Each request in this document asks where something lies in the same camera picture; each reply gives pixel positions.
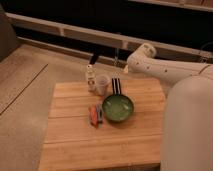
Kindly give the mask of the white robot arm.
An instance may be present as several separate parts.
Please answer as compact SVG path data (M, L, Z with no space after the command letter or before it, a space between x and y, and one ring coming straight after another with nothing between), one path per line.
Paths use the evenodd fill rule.
M164 110L161 171L213 171L213 64L156 58L149 43L127 66L172 84Z

